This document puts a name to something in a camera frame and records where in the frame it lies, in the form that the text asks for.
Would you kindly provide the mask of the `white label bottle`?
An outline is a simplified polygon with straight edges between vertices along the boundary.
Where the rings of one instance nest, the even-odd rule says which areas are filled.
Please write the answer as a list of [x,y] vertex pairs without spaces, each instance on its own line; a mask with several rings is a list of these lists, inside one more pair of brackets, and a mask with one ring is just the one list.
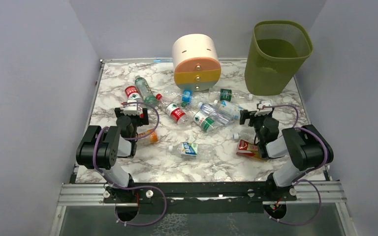
[[241,116],[241,111],[244,110],[243,107],[235,105],[226,100],[215,100],[213,105],[223,113],[227,114],[228,116],[232,117],[235,120],[239,120]]

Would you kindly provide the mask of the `red gold label bottle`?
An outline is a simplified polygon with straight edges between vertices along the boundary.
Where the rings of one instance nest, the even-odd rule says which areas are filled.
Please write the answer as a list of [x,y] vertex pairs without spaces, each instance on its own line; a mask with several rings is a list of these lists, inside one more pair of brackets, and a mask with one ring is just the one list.
[[243,139],[238,141],[236,155],[254,160],[266,161],[263,151],[257,145]]

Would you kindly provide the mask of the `blue lemon label bottle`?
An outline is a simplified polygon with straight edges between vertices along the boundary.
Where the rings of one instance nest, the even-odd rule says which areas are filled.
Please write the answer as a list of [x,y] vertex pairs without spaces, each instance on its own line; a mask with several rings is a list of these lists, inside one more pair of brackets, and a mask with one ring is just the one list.
[[175,156],[187,160],[212,160],[216,157],[216,151],[212,145],[180,142],[170,145],[168,151]]

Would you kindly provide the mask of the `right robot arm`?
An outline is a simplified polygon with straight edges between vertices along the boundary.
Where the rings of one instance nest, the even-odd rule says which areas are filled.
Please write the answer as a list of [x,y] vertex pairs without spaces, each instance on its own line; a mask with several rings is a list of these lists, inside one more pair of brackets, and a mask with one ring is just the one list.
[[267,177],[265,193],[269,196],[287,192],[298,179],[334,159],[332,148],[312,124],[279,130],[279,122],[272,115],[273,111],[240,111],[240,124],[249,122],[254,139],[252,143],[241,139],[238,145],[239,151],[251,149],[262,160],[289,156],[280,169]]

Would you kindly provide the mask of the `green plastic waste bin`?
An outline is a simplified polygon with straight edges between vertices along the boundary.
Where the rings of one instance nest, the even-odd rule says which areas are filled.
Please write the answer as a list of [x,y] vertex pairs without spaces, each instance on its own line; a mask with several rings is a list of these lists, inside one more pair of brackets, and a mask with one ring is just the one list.
[[248,91],[260,96],[280,94],[312,52],[312,41],[299,23],[257,23],[244,73]]

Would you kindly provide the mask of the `orange label bottle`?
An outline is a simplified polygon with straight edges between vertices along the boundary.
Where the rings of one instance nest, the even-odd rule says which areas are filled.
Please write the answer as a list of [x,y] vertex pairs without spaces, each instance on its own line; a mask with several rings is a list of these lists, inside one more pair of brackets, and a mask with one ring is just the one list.
[[[152,129],[149,129],[149,130],[146,130],[144,132],[141,132],[139,133],[137,136],[138,137],[142,137],[142,136],[145,136],[147,135],[148,133],[150,133],[152,131]],[[159,137],[156,133],[156,131],[153,131],[150,135],[142,138],[142,139],[139,139],[137,140],[137,144],[139,146],[148,146],[148,145],[152,145],[152,144],[155,144],[159,141]]]

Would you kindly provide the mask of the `green tea bottle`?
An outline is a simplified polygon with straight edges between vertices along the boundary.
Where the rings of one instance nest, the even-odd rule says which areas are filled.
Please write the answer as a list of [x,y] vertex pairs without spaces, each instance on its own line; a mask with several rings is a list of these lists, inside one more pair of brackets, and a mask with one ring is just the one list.
[[152,106],[157,106],[158,105],[158,100],[154,96],[147,80],[139,75],[135,77],[134,84],[140,93],[143,102],[150,104]]

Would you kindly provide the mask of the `small red label bottle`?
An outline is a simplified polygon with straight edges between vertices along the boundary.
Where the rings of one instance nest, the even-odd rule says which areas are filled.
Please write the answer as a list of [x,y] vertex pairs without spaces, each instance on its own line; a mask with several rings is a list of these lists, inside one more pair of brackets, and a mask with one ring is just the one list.
[[136,86],[128,86],[125,88],[125,94],[127,95],[128,100],[135,100],[139,102],[143,102],[139,91],[137,90]]

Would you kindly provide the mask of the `clear blue tinted bottle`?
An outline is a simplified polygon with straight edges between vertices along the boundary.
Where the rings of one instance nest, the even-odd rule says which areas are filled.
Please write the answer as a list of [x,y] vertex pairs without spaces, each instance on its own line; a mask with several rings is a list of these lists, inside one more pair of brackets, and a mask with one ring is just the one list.
[[199,102],[197,106],[200,110],[222,125],[230,125],[234,121],[232,117],[209,103]]

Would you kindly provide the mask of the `red label Nongfu bottle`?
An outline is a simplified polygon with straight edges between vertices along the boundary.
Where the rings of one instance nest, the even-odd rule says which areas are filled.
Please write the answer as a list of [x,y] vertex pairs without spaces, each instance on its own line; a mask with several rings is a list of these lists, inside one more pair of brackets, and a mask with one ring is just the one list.
[[160,108],[178,125],[187,124],[188,116],[177,103],[160,93],[156,95],[156,99],[159,102]]

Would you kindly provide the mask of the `dark green label bottle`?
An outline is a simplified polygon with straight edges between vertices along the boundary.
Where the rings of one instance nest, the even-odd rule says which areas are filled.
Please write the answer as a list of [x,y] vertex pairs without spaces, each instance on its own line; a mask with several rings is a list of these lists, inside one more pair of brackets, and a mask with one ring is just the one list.
[[253,99],[253,95],[250,93],[246,93],[237,89],[229,89],[229,88],[210,88],[208,90],[209,99],[211,100],[218,100],[218,101],[241,101],[241,100],[248,100],[251,101]]

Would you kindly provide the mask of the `green label Nongfu bottle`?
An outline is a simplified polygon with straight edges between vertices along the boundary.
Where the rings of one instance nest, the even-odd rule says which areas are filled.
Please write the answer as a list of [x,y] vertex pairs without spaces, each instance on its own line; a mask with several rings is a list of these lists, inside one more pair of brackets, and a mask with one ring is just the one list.
[[218,130],[221,124],[215,120],[211,115],[200,108],[202,102],[190,104],[188,102],[181,102],[181,106],[187,114],[189,120],[195,123],[204,132],[212,132]]

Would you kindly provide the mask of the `blue label clear bottle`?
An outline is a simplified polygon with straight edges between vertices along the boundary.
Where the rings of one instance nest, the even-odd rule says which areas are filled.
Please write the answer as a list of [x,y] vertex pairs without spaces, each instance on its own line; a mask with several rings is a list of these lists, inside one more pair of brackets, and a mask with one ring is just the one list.
[[163,93],[163,96],[182,103],[182,102],[187,102],[189,104],[197,104],[199,102],[207,102],[208,98],[202,94],[195,94],[191,90],[172,90],[170,88],[166,88]]

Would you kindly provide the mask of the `cream round drawer cabinet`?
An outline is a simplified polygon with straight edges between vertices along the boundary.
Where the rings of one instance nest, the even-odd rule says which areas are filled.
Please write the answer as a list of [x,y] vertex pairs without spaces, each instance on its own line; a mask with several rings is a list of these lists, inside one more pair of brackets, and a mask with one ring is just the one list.
[[204,91],[221,76],[221,64],[213,40],[205,34],[187,34],[172,46],[174,82],[182,90]]

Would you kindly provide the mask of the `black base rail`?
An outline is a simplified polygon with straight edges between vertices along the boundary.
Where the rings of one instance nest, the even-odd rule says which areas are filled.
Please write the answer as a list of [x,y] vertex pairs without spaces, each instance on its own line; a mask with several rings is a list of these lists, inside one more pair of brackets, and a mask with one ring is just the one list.
[[120,213],[262,213],[264,205],[345,203],[338,181],[302,182],[283,193],[266,192],[263,182],[137,183],[135,190],[107,184],[65,184],[61,207],[114,207]]

